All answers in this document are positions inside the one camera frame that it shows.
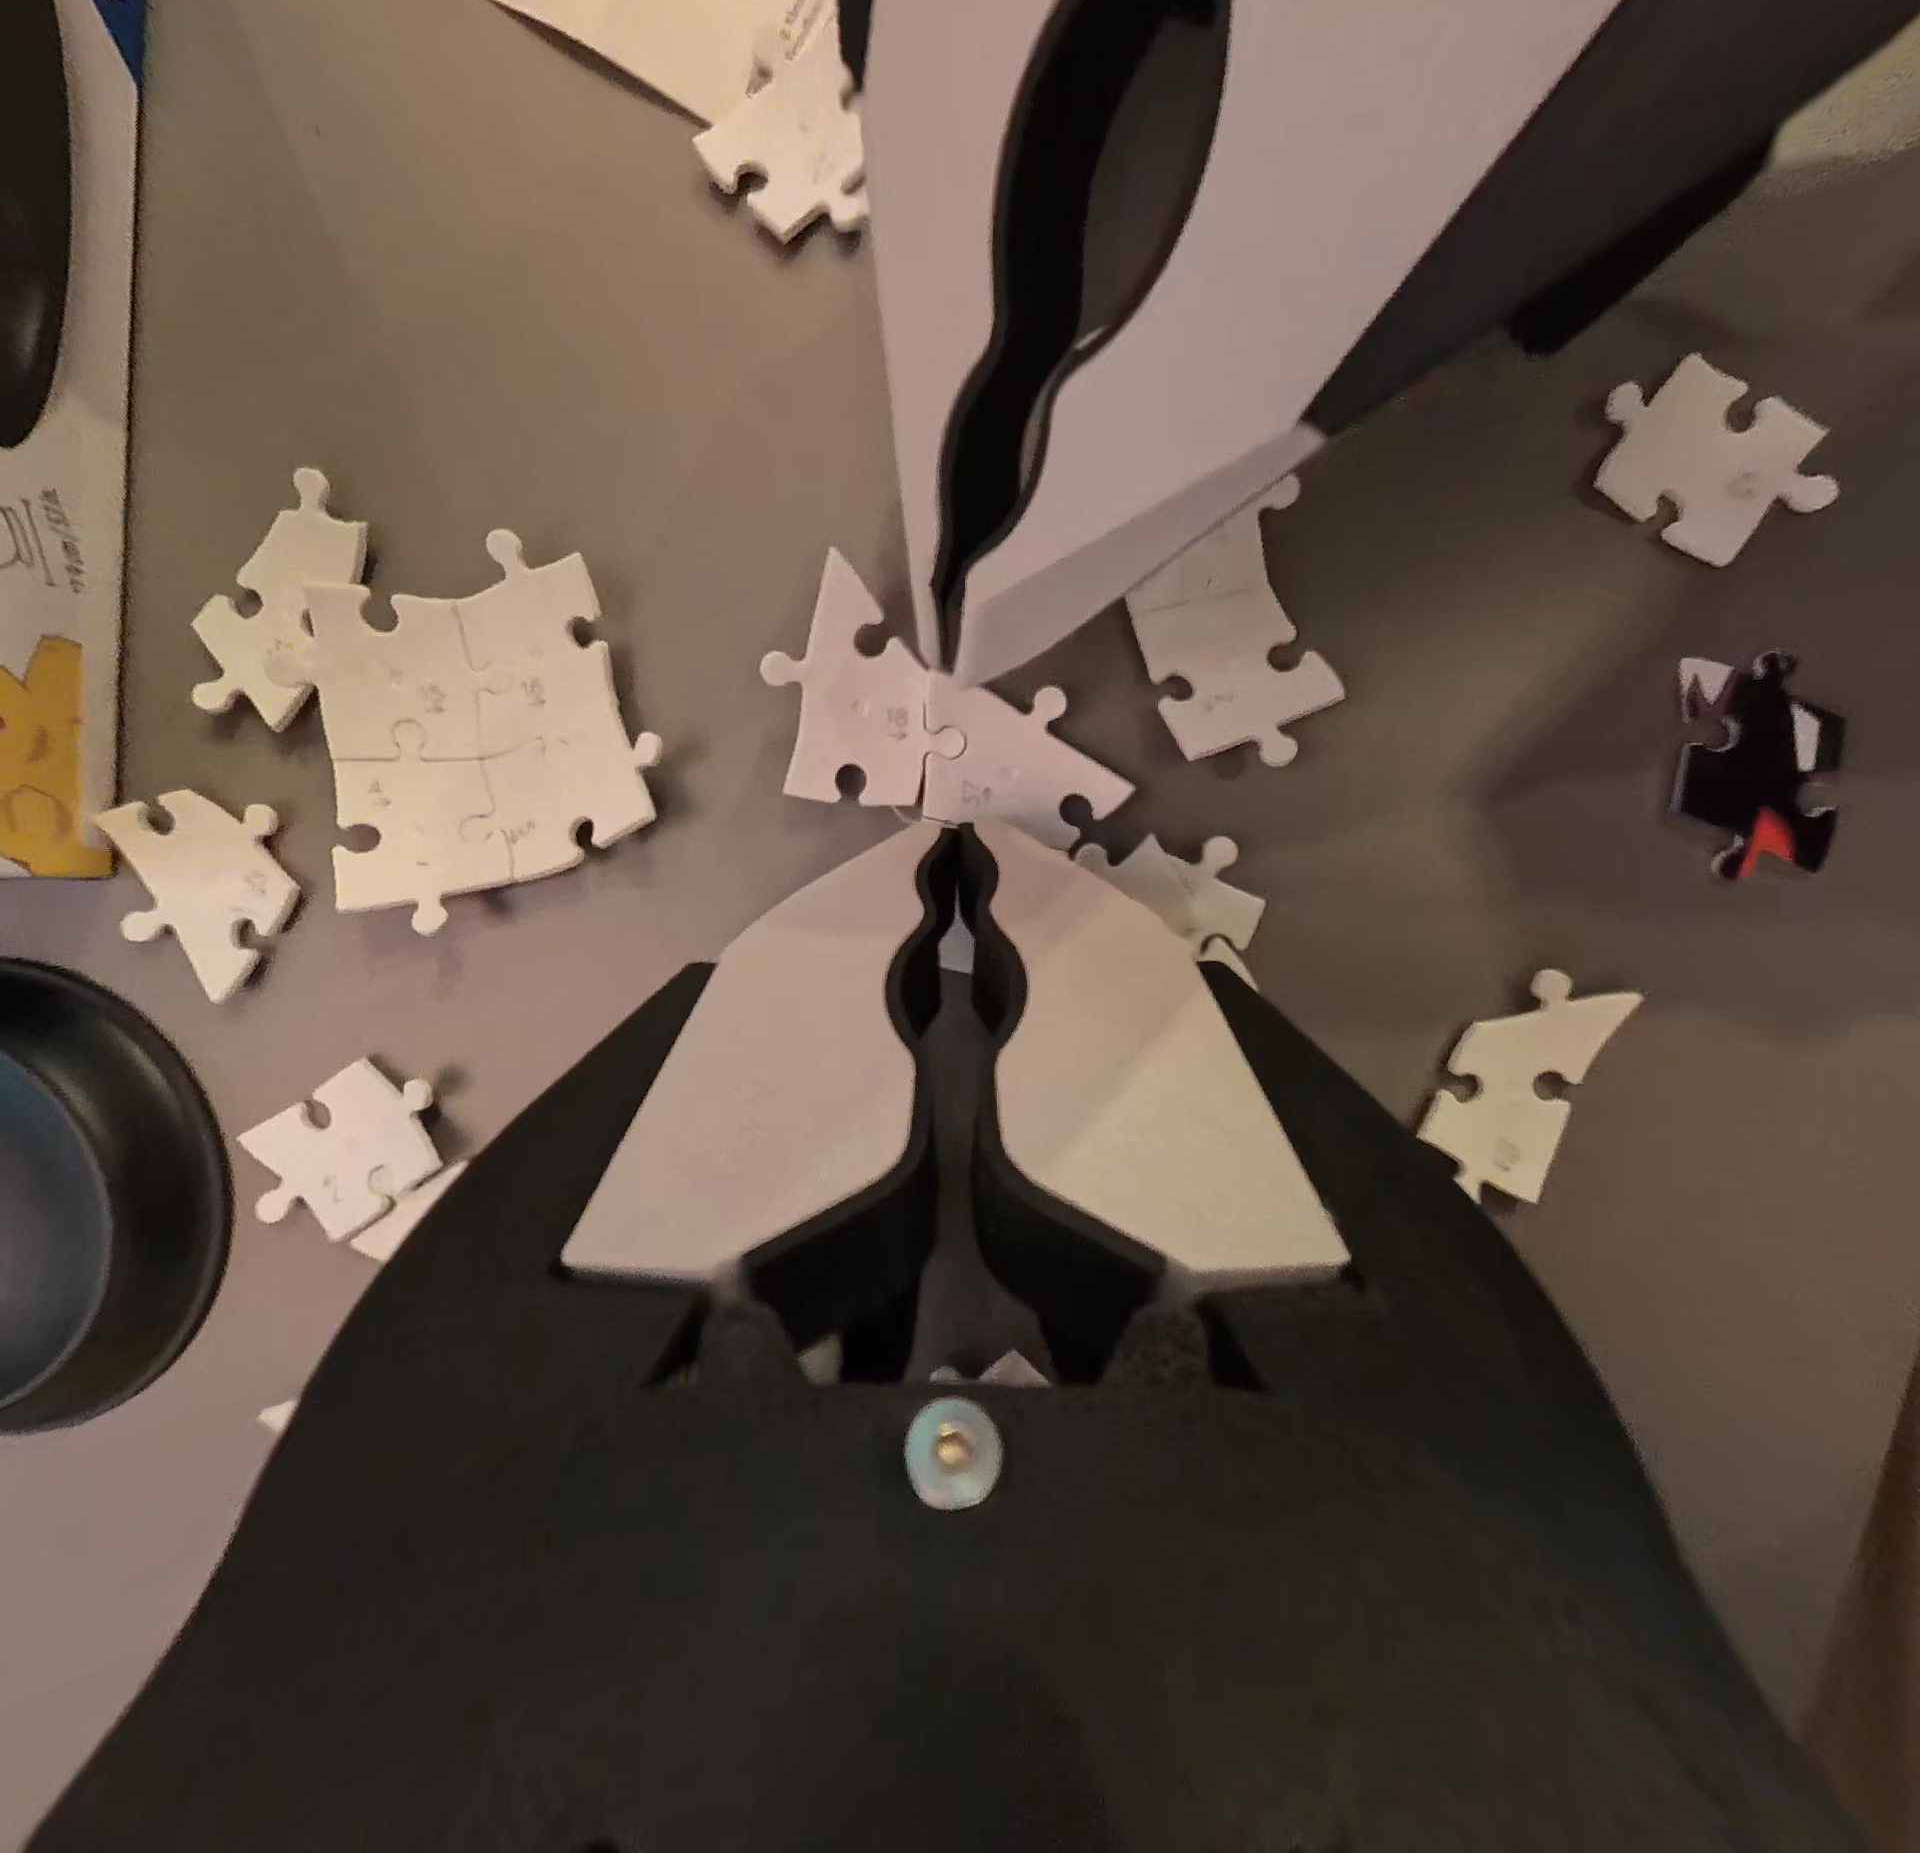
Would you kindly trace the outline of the white puzzle pieces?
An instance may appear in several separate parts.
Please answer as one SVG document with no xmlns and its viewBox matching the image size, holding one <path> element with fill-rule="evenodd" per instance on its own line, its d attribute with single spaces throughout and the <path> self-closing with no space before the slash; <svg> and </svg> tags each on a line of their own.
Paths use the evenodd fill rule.
<svg viewBox="0 0 1920 1853">
<path fill-rule="evenodd" d="M 1624 513 L 1636 520 L 1647 520 L 1663 502 L 1675 507 L 1675 519 L 1667 525 L 1667 543 L 1678 552 L 1706 562 L 1727 565 L 1742 543 L 1755 533 L 1764 513 L 1774 502 L 1813 505 L 1816 511 L 1832 502 L 1835 483 L 1816 474 L 1808 480 L 1805 457 L 1818 447 L 1818 422 L 1809 426 L 1801 416 L 1792 412 L 1781 400 L 1761 400 L 1745 426 L 1733 422 L 1733 409 L 1745 394 L 1745 385 L 1738 377 L 1720 371 L 1701 355 L 1683 359 L 1675 371 L 1651 394 L 1643 386 L 1626 381 L 1612 389 L 1605 402 L 1605 420 L 1618 427 L 1616 447 L 1603 457 L 1596 489 L 1613 500 Z M 1270 590 L 1267 577 L 1256 569 L 1256 562 L 1245 562 L 1245 589 L 1216 585 L 1202 594 L 1202 560 L 1215 568 L 1215 543 L 1227 552 L 1233 533 L 1245 533 L 1245 550 L 1256 550 L 1256 511 L 1267 505 L 1267 496 L 1250 505 L 1238 507 L 1223 525 L 1215 525 L 1209 540 L 1188 543 L 1180 554 L 1165 562 L 1161 569 L 1145 577 L 1142 585 L 1126 599 L 1135 612 L 1140 648 L 1148 652 L 1148 641 L 1156 639 L 1158 654 L 1167 661 L 1158 668 L 1165 679 L 1167 670 L 1179 668 L 1188 683 L 1188 699 L 1165 699 L 1167 724 L 1184 728 L 1180 741 L 1194 741 L 1194 754 L 1215 751 L 1238 737 L 1259 733 L 1252 719 L 1249 724 L 1236 723 L 1227 728 L 1224 699 L 1215 699 L 1212 688 L 1224 688 L 1233 675 L 1227 666 L 1219 666 L 1219 675 L 1207 661 L 1227 652 L 1245 652 L 1245 685 L 1242 706 L 1250 714 L 1269 714 L 1269 730 L 1278 733 L 1285 719 L 1278 693 L 1290 693 L 1291 683 L 1305 683 L 1308 693 L 1303 706 L 1317 712 L 1317 703 L 1341 699 L 1341 683 L 1332 670 L 1305 661 L 1300 668 L 1282 672 L 1269 666 L 1269 649 L 1285 639 L 1285 618 L 1276 614 L 1269 632 L 1261 627 L 1261 638 L 1250 623 L 1252 614 L 1241 618 L 1242 604 L 1267 604 Z M 912 828 L 944 828 L 928 817 L 910 819 Z M 964 912 L 964 831 L 966 828 L 1010 828 L 999 817 L 978 817 L 960 828 L 944 828 L 953 833 L 957 894 L 953 894 L 953 926 L 966 926 Z M 1086 858 L 1072 858 L 1102 881 L 1112 885 L 1121 894 L 1138 894 L 1145 881 L 1133 885 L 1129 875 L 1142 858 L 1142 850 L 1129 855 L 1129 864 L 1109 875 L 1109 866 L 1095 860 L 1098 849 L 1089 849 Z M 1224 939 L 1219 924 L 1202 926 L 1194 920 L 1185 948 L 1216 946 Z M 1227 978 L 1238 962 L 1229 953 L 1200 953 L 1196 962 L 1212 974 L 1215 994 L 1223 998 L 1233 979 Z M 684 1014 L 700 1000 L 712 967 L 697 964 L 687 970 L 687 978 L 665 994 L 673 1003 L 687 1000 Z M 673 1046 L 680 1024 L 669 1024 L 664 1016 L 654 1020 L 638 1019 L 638 1025 L 671 1025 L 664 1049 Z M 318 1107 L 326 1107 L 327 1121 L 318 1123 L 308 1107 L 289 1109 L 270 1123 L 254 1130 L 255 1134 L 289 1136 L 289 1153 L 269 1154 L 264 1147 L 258 1157 L 274 1165 L 292 1163 L 285 1181 L 285 1192 L 269 1193 L 258 1203 L 264 1223 L 278 1219 L 292 1203 L 308 1206 L 309 1215 L 326 1226 L 330 1243 L 349 1243 L 353 1251 L 379 1259 L 383 1262 L 403 1255 L 410 1238 L 426 1224 L 437 1232 L 434 1223 L 447 1224 L 437 1210 L 452 1203 L 459 1243 L 479 1243 L 482 1212 L 504 1212 L 508 1217 L 508 1239 L 539 1239 L 531 1232 L 535 1215 L 559 1217 L 559 1239 L 566 1248 L 573 1235 L 578 1217 L 585 1210 L 590 1192 L 598 1185 L 609 1163 L 597 1159 L 589 1153 L 589 1082 L 597 1073 L 589 1073 L 585 1061 L 568 1078 L 566 1087 L 555 1087 L 539 1107 L 558 1107 L 559 1112 L 559 1147 L 541 1147 L 531 1157 L 531 1185 L 524 1181 L 517 1185 L 508 1176 L 492 1165 L 492 1159 L 508 1154 L 508 1140 L 504 1136 L 486 1154 L 479 1171 L 464 1171 L 461 1165 L 434 1168 L 442 1157 L 434 1136 L 420 1127 L 420 1114 L 432 1109 L 434 1098 L 426 1085 L 398 1087 L 386 1073 L 372 1061 L 359 1061 L 345 1073 L 337 1073 L 327 1087 L 319 1091 Z M 1242 1293 L 1282 1293 L 1300 1297 L 1309 1310 L 1326 1310 L 1332 1297 L 1332 1313 L 1345 1301 L 1357 1287 L 1345 1287 L 1348 1272 L 1335 1287 L 1305 1288 L 1305 1292 L 1242 1292 Z"/>
</svg>

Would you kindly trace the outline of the small white puzzle section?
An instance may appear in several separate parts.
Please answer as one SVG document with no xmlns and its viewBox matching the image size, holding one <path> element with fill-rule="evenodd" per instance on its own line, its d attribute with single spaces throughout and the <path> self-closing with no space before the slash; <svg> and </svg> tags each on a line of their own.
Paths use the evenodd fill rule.
<svg viewBox="0 0 1920 1853">
<path fill-rule="evenodd" d="M 790 797 L 836 804 L 840 777 L 854 772 L 863 806 L 912 810 L 944 828 L 999 817 L 1066 853 L 1080 841 L 1069 801 L 1102 819 L 1135 797 L 1124 773 L 1058 735 L 1066 688 L 1045 685 L 1015 706 L 995 688 L 928 670 L 902 639 L 863 649 L 862 638 L 883 627 L 858 569 L 827 550 L 804 654 L 760 661 L 770 688 L 801 692 Z"/>
</svg>

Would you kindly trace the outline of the four-piece white puzzle section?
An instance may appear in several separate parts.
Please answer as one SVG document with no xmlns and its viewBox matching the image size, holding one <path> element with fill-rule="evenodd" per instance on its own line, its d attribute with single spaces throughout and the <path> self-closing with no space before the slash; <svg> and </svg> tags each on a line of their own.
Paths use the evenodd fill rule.
<svg viewBox="0 0 1920 1853">
<path fill-rule="evenodd" d="M 664 742 L 621 714 L 589 560 L 531 562 L 508 529 L 487 556 L 490 585 L 395 596 L 386 627 L 356 585 L 301 594 L 335 826 L 372 839 L 334 849 L 337 912 L 403 907 L 434 936 L 452 899 L 573 871 L 660 814 Z"/>
</svg>

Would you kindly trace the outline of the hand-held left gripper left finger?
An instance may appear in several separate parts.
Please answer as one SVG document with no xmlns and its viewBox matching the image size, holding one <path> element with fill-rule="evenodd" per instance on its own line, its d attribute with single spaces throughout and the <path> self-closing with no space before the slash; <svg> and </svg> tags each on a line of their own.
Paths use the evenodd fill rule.
<svg viewBox="0 0 1920 1853">
<path fill-rule="evenodd" d="M 840 1378 L 893 1385 L 938 1243 L 925 1078 L 953 833 L 901 828 L 715 962 L 568 1238 L 589 1283 L 752 1300 Z"/>
</svg>

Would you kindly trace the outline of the colourful cartoon puzzle box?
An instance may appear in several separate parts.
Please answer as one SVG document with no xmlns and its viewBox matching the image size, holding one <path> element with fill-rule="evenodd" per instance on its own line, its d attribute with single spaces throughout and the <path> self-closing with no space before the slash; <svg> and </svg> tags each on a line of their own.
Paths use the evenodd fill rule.
<svg viewBox="0 0 1920 1853">
<path fill-rule="evenodd" d="M 2 876 L 108 878 L 147 0 L 2 0 Z"/>
</svg>

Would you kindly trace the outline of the black printed puzzle piece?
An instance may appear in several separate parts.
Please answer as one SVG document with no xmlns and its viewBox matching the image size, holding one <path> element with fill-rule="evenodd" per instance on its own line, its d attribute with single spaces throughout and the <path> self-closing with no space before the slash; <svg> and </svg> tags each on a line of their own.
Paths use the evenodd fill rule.
<svg viewBox="0 0 1920 1853">
<path fill-rule="evenodd" d="M 1835 845 L 1840 813 L 1805 795 L 1840 769 L 1845 719 L 1794 693 L 1796 668 L 1787 649 L 1749 666 L 1706 658 L 1675 666 L 1683 723 L 1715 723 L 1720 742 L 1683 748 L 1670 810 L 1721 833 L 1711 866 L 1720 881 L 1749 878 L 1764 858 L 1816 875 Z"/>
</svg>

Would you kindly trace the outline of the person's beige trousers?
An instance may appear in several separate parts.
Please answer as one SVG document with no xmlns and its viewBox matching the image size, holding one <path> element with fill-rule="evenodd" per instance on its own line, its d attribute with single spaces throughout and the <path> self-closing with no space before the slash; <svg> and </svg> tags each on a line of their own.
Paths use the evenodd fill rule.
<svg viewBox="0 0 1920 1853">
<path fill-rule="evenodd" d="M 1919 1367 L 1835 1608 L 1805 1744 L 1871 1849 L 1919 1849 Z"/>
</svg>

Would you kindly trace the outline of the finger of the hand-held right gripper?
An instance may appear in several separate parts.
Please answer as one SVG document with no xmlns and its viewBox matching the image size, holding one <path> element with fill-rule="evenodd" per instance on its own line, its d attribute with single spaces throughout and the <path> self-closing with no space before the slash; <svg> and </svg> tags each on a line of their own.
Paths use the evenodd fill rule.
<svg viewBox="0 0 1920 1853">
<path fill-rule="evenodd" d="M 1038 654 L 1113 599 L 1080 493 L 1113 328 L 1091 215 L 1124 0 L 871 0 L 876 301 L 925 654 Z"/>
<path fill-rule="evenodd" d="M 1050 407 L 966 572 L 964 683 L 1035 661 L 1300 466 L 1309 402 L 1622 0 L 1233 0 L 1163 270 Z"/>
</svg>

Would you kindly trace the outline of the black round ball stand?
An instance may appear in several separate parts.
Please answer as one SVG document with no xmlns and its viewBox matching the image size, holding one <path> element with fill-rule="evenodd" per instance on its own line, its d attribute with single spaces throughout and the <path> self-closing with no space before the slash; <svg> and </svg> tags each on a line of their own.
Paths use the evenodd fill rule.
<svg viewBox="0 0 1920 1853">
<path fill-rule="evenodd" d="M 224 1281 L 227 1149 L 135 1006 L 2 964 L 2 1434 L 99 1417 L 171 1372 Z"/>
</svg>

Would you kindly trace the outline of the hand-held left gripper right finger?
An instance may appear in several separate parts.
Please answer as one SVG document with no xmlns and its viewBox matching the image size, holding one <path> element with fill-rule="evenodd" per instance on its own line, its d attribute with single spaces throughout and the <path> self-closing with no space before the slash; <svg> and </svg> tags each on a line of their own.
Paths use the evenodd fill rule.
<svg viewBox="0 0 1920 1853">
<path fill-rule="evenodd" d="M 1140 1313 L 1335 1287 L 1352 1251 L 1212 974 L 1140 902 L 1019 828 L 964 831 L 975 1232 L 1069 1385 Z"/>
</svg>

